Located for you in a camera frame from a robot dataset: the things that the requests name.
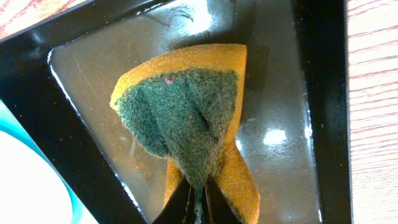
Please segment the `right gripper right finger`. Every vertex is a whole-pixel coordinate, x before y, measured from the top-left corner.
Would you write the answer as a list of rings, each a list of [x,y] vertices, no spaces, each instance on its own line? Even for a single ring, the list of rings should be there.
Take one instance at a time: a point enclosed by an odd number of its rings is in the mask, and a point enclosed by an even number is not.
[[[203,223],[242,224],[215,179],[208,179],[203,188]]]

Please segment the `green yellow sponge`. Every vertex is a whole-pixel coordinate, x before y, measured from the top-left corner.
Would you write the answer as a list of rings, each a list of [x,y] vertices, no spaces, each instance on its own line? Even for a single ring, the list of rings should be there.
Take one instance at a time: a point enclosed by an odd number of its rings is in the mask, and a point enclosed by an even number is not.
[[[164,206],[183,178],[193,221],[203,222],[203,188],[215,179],[242,223],[259,219],[261,197],[237,145],[248,50],[204,44],[167,52],[126,72],[110,107],[149,154],[167,160]]]

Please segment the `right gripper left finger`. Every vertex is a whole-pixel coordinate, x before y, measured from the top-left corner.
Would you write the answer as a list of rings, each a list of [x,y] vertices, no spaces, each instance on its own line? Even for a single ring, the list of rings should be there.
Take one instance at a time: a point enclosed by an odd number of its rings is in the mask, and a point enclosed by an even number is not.
[[[152,224],[191,224],[192,186],[183,178]]]

